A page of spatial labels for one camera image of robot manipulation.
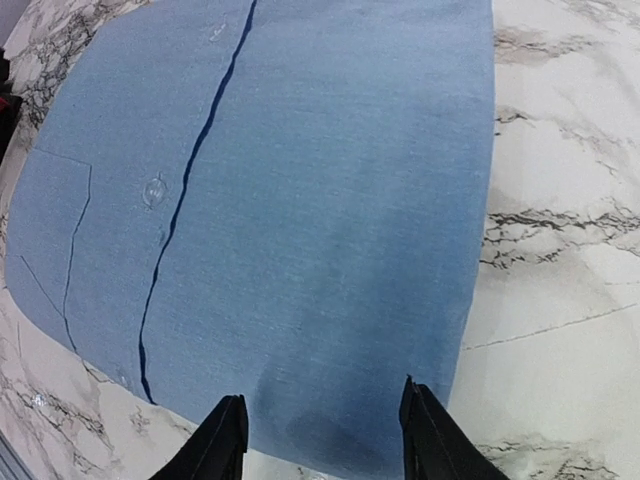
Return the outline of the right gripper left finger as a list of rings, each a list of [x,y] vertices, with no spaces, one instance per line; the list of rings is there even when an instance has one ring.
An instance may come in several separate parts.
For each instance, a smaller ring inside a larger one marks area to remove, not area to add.
[[[224,396],[150,480],[240,480],[248,439],[244,396]]]

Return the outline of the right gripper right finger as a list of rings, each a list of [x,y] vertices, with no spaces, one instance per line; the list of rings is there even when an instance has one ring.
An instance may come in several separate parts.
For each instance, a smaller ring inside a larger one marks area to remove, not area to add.
[[[432,391],[408,377],[399,408],[406,480],[507,480]]]

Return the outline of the light blue long sleeve shirt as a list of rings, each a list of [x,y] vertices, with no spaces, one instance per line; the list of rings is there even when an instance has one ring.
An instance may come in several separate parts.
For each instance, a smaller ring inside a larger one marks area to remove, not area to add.
[[[250,445],[398,479],[406,375],[449,396],[494,136],[488,1],[156,1],[56,95],[5,279],[42,331]]]

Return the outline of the red black plaid shirt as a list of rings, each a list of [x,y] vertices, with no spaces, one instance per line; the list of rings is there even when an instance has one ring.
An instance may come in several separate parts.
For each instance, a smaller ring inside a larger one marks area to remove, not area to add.
[[[23,99],[12,93],[13,82],[9,79],[11,62],[1,49],[0,58],[0,159],[4,158],[11,137],[15,131]]]

